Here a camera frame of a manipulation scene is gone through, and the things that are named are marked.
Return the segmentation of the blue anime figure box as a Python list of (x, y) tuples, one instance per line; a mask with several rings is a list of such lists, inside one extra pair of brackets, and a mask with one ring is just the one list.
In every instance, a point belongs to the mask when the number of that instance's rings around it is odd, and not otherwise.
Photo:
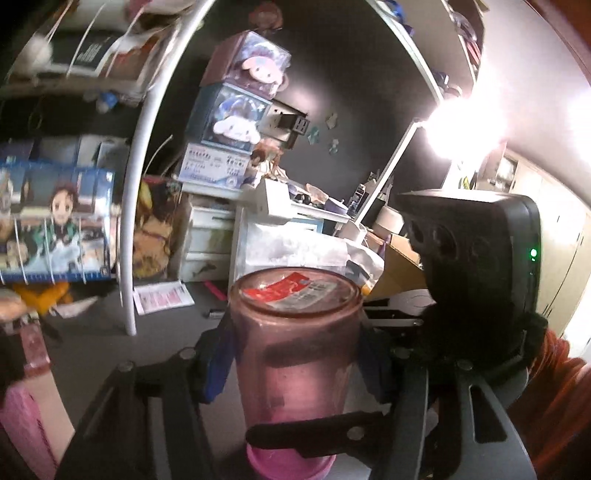
[(1, 162), (1, 282), (111, 277), (115, 175), (100, 168)]

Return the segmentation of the cardboard box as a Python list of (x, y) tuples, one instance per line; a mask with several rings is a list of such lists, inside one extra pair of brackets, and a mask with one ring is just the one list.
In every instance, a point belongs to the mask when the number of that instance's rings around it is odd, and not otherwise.
[(394, 235), (386, 248), (384, 271), (366, 299), (384, 300), (403, 292), (426, 289), (426, 277), (420, 264), (420, 255), (413, 250), (410, 241)]

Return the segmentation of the black stapler tool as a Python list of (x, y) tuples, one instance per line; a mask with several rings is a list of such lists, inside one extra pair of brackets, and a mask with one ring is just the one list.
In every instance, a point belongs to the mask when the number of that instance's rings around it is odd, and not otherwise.
[(224, 309), (211, 309), (204, 313), (204, 319), (207, 320), (221, 320), (224, 317)]

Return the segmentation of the white desk lamp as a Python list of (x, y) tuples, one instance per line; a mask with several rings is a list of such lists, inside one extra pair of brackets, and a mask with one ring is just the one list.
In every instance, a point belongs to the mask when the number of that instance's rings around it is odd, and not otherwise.
[(335, 229), (335, 237), (361, 244), (363, 224), (377, 200), (422, 188), (453, 189), (457, 178), (477, 171), (508, 138), (510, 123), (495, 100), (480, 94), (448, 97), (433, 112), (411, 121), (375, 186), (363, 194), (355, 215)]

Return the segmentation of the pink transparent plastic cup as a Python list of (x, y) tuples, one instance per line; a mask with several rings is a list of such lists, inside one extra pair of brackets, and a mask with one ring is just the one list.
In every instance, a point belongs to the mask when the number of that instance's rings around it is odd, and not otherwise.
[(246, 427), (342, 414), (363, 314), (341, 274), (280, 267), (232, 285), (229, 313)]

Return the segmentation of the blue Cinnamoroll box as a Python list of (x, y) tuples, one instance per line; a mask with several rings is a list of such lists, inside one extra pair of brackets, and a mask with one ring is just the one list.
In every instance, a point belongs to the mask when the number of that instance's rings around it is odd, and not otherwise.
[(270, 104), (270, 100), (229, 83), (201, 87), (184, 138), (189, 143), (249, 155), (262, 138), (259, 123)]

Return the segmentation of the white pink printed paper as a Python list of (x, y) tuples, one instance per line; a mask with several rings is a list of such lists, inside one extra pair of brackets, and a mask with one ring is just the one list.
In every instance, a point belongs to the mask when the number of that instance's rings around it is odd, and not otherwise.
[(133, 289), (133, 301), (140, 316), (194, 304), (191, 294), (181, 281), (137, 286)]

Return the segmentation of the white small drawer cabinet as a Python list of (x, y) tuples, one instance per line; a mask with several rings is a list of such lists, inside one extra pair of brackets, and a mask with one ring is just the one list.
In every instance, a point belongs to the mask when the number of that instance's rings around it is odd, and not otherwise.
[(185, 283), (228, 280), (235, 212), (184, 206), (179, 217), (169, 274)]

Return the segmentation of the pink My Melody box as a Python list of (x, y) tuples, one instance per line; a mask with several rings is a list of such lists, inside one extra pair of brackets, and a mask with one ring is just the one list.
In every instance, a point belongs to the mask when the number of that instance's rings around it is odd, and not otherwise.
[(243, 31), (215, 47), (199, 86), (228, 83), (273, 100), (286, 87), (290, 59), (283, 47), (252, 30)]

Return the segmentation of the clear plastic bag stack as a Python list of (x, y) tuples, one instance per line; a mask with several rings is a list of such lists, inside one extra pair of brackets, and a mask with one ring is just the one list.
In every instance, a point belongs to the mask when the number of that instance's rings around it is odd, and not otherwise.
[(380, 279), (385, 262), (365, 246), (303, 228), (256, 223), (242, 226), (232, 247), (230, 281), (277, 267), (329, 270), (362, 286)]

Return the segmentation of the white label box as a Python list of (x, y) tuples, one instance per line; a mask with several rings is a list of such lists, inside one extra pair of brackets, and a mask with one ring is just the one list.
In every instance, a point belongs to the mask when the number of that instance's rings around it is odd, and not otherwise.
[(188, 143), (177, 179), (181, 182), (239, 189), (248, 165), (249, 156)]

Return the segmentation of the brown anime art bag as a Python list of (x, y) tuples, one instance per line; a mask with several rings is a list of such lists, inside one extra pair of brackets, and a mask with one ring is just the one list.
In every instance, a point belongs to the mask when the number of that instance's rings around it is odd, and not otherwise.
[(142, 178), (133, 234), (135, 280), (166, 277), (180, 197), (181, 186), (177, 181), (152, 175)]

